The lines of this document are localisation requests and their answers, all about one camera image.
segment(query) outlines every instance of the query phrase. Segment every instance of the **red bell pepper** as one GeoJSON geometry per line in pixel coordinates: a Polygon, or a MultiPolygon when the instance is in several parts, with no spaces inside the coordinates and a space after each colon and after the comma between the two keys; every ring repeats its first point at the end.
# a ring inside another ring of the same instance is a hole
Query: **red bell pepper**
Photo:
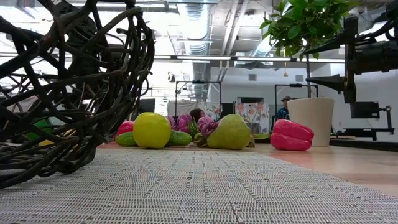
{"type": "Polygon", "coordinates": [[[312,146],[313,131],[293,121],[280,119],[274,125],[271,145],[279,150],[306,151],[312,146]]]}
{"type": "Polygon", "coordinates": [[[133,131],[134,130],[134,122],[133,121],[123,121],[122,125],[120,125],[118,132],[115,135],[115,138],[123,133],[133,131]]]}

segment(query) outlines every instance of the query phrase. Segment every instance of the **green leaves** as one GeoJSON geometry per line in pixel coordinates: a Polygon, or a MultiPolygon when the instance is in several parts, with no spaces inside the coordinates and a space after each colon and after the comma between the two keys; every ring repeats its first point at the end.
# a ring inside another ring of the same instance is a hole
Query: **green leaves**
{"type": "Polygon", "coordinates": [[[301,8],[301,7],[293,8],[293,17],[296,21],[299,21],[303,18],[303,11],[304,11],[304,8],[301,8]]]}
{"type": "Polygon", "coordinates": [[[303,60],[303,58],[304,58],[304,54],[303,54],[303,53],[301,53],[301,54],[300,54],[300,61],[302,61],[302,60],[303,60]]]}
{"type": "Polygon", "coordinates": [[[306,6],[307,6],[307,2],[305,0],[289,0],[289,2],[294,7],[299,7],[302,9],[306,8],[306,6]]]}
{"type": "Polygon", "coordinates": [[[268,25],[271,24],[271,23],[272,23],[272,21],[265,20],[265,21],[261,24],[260,29],[263,29],[264,27],[268,26],[268,25]]]}
{"type": "Polygon", "coordinates": [[[294,37],[296,37],[300,31],[301,31],[300,26],[294,25],[294,26],[292,26],[292,28],[290,28],[289,32],[287,33],[287,37],[289,38],[289,40],[291,40],[294,37]]]}
{"type": "Polygon", "coordinates": [[[317,34],[317,28],[315,28],[315,27],[309,25],[309,26],[308,26],[308,29],[310,30],[311,34],[317,34]]]}
{"type": "Polygon", "coordinates": [[[290,27],[294,24],[294,20],[288,17],[282,17],[277,21],[278,26],[290,27]]]}
{"type": "Polygon", "coordinates": [[[274,6],[275,13],[266,19],[260,28],[268,27],[263,38],[269,38],[271,46],[276,47],[276,55],[284,50],[286,57],[300,54],[303,48],[312,48],[333,37],[342,29],[342,19],[348,11],[358,4],[350,0],[283,0],[274,6]],[[287,3],[291,6],[282,15],[287,3]],[[303,46],[302,39],[307,41],[303,46]]]}
{"type": "Polygon", "coordinates": [[[282,46],[279,46],[278,48],[276,48],[275,54],[276,56],[280,57],[280,50],[282,49],[282,46]]]}
{"type": "Polygon", "coordinates": [[[318,7],[327,7],[328,0],[314,0],[313,5],[318,7]]]}
{"type": "Polygon", "coordinates": [[[286,4],[287,4],[287,0],[281,1],[278,5],[278,9],[279,9],[278,11],[282,13],[284,11],[286,4]]]}
{"type": "Polygon", "coordinates": [[[312,57],[314,57],[315,59],[319,59],[319,53],[314,53],[314,54],[312,54],[312,57]]]}

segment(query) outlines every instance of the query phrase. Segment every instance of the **wooden table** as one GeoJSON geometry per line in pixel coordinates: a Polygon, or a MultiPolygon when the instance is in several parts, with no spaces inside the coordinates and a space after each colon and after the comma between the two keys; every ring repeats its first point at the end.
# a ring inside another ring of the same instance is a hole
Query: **wooden table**
{"type": "MultiPolygon", "coordinates": [[[[100,148],[118,148],[107,144],[100,148]]],[[[186,151],[224,151],[203,149],[195,146],[170,148],[186,151]]],[[[363,184],[398,197],[398,153],[347,147],[314,147],[306,152],[278,151],[269,144],[256,144],[256,148],[245,148],[242,152],[258,152],[282,159],[298,166],[363,184]]]]}

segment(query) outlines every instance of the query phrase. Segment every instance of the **wicker basket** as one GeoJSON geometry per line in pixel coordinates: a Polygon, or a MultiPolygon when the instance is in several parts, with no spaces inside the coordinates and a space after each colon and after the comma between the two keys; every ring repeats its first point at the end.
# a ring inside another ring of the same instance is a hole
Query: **wicker basket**
{"type": "Polygon", "coordinates": [[[0,145],[0,189],[37,175],[75,172],[94,159],[96,147],[135,109],[154,61],[153,33],[133,2],[102,26],[96,2],[89,0],[61,17],[52,12],[54,23],[46,35],[19,29],[0,17],[0,32],[12,37],[18,51],[18,56],[0,65],[0,79],[15,82],[12,88],[0,88],[5,96],[0,102],[0,142],[20,143],[0,145]],[[107,32],[123,19],[129,28],[118,32],[126,34],[125,44],[109,45],[107,32]],[[85,31],[87,27],[96,32],[85,31]],[[64,34],[69,36],[66,42],[64,34]],[[58,58],[51,54],[52,48],[59,49],[58,58]],[[65,52],[73,55],[69,68],[65,52]],[[31,65],[35,58],[47,61],[58,73],[35,73],[31,65]],[[25,74],[15,74],[20,68],[25,74]],[[21,103],[32,98],[24,110],[21,103]]]}

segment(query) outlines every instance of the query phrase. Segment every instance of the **cap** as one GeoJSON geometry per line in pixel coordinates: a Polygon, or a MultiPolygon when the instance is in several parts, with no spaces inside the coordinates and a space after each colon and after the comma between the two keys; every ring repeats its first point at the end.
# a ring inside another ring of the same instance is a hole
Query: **cap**
{"type": "Polygon", "coordinates": [[[290,96],[285,96],[281,101],[283,102],[283,101],[289,101],[289,100],[291,100],[292,98],[290,97],[290,96]]]}

